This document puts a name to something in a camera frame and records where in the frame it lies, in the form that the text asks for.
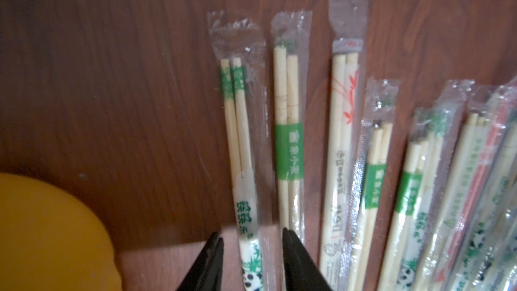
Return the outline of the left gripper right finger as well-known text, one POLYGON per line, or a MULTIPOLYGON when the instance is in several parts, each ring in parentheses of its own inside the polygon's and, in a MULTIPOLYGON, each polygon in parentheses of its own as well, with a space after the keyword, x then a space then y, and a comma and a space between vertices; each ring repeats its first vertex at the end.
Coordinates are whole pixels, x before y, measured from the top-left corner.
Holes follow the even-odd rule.
POLYGON ((293 230, 283 229, 282 249, 286 290, 331 291, 330 286, 293 230))

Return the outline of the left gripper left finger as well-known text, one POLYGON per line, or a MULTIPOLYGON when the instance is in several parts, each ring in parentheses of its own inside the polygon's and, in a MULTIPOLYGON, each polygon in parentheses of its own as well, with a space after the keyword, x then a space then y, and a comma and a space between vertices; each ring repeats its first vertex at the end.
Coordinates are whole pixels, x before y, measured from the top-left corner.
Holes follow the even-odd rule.
POLYGON ((221 291, 224 242, 212 233, 177 291, 221 291))

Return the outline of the chopsticks pair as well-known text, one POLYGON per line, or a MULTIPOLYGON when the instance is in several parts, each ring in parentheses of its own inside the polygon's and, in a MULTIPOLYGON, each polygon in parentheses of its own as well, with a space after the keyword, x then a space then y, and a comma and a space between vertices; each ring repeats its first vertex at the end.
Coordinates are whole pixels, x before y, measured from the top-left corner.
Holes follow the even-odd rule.
POLYGON ((448 179, 440 196, 434 226, 428 244, 421 254, 414 290, 441 290, 440 270, 448 261, 448 251, 454 235, 460 232, 464 206, 469 198, 479 155, 485 147, 492 121, 504 98, 495 86, 479 86, 469 99, 468 115, 464 119, 455 145, 448 179))
POLYGON ((447 139, 456 137, 459 117, 463 113, 474 83, 470 79, 448 81, 431 109, 432 118, 428 126, 428 156, 395 290, 410 290, 415 280, 420 255, 428 238, 431 222, 429 214, 434 193, 436 186, 443 181, 440 168, 447 168, 451 159, 444 151, 444 143, 447 139))
POLYGON ((368 24, 368 0, 329 0, 332 43, 327 170, 321 222, 319 269, 331 290, 341 279, 347 195, 357 144, 357 93, 361 52, 368 24))
POLYGON ((452 241, 452 245, 448 251, 448 261, 446 265, 443 266, 440 270, 440 278, 443 282, 441 290, 446 288, 447 281, 454 269, 456 258, 460 252, 463 239, 467 234, 469 222, 471 221, 471 217, 475 209, 477 194, 481 191, 481 186, 484 180, 487 179, 491 163, 494 159, 494 154, 497 151, 499 142, 501 140, 500 137, 504 132, 504 127, 506 125, 506 121, 508 120, 508 115, 511 112, 516 100, 516 84, 514 82, 495 87, 502 90, 501 93, 503 94, 504 98, 501 100, 501 103, 498 107, 497 117, 491 123, 485 147, 482 149, 479 155, 479 164, 473 177, 471 189, 469 191, 469 198, 467 199, 467 202, 464 206, 463 218, 460 222, 460 227, 462 230, 454 235, 454 240, 452 241))
POLYGON ((488 234, 494 227, 498 211, 509 192, 511 168, 516 157, 516 122, 508 126, 503 142, 491 163, 488 177, 477 194, 469 222, 447 290, 468 290, 475 277, 477 257, 482 253, 488 234))
POLYGON ((397 274, 401 267, 428 156, 428 126, 431 118, 432 110, 427 108, 418 108, 413 114, 411 132, 377 285, 378 290, 394 290, 397 283, 397 274))
POLYGON ((399 79, 370 78, 366 84, 353 167, 344 290, 364 289, 400 87, 399 79))

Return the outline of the yellow plastic storage box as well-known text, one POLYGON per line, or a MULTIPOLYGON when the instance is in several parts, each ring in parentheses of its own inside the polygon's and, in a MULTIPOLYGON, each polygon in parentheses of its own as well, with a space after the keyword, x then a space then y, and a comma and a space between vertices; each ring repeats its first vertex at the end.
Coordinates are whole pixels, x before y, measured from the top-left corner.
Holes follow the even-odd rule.
POLYGON ((2 290, 122 290, 109 233, 54 185, 1 174, 2 290))

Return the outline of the chopsticks pair twelfth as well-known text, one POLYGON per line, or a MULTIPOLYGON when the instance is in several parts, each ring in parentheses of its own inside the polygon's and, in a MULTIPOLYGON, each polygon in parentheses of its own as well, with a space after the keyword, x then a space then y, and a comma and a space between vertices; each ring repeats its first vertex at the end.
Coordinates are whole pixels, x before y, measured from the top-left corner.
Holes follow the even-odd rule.
POLYGON ((207 23, 222 87, 243 288, 275 290, 266 39, 243 12, 207 12, 207 23))

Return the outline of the chopsticks pair eleventh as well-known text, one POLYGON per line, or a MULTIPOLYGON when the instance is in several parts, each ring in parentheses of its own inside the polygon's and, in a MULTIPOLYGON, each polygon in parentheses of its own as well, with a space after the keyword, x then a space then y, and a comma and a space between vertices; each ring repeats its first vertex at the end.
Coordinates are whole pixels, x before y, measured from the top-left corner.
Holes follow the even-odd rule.
POLYGON ((312 12, 277 13, 271 21, 275 170, 280 228, 305 241, 304 120, 312 12))

